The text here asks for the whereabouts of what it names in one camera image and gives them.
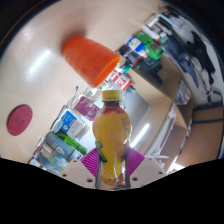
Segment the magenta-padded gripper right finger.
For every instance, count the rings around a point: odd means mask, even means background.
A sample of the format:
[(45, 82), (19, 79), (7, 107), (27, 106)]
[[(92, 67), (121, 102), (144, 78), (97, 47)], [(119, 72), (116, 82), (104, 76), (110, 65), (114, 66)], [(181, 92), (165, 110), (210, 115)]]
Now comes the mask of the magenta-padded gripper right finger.
[(126, 182), (129, 187), (143, 187), (166, 176), (166, 172), (153, 158), (129, 149), (126, 154)]

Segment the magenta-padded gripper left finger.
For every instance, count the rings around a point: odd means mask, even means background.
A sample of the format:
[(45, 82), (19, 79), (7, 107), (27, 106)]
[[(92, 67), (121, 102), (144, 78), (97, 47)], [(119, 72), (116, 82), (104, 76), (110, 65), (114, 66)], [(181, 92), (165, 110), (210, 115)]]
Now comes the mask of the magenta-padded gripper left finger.
[(93, 149), (81, 159), (71, 160), (60, 176), (81, 187), (95, 189), (98, 164), (98, 150)]

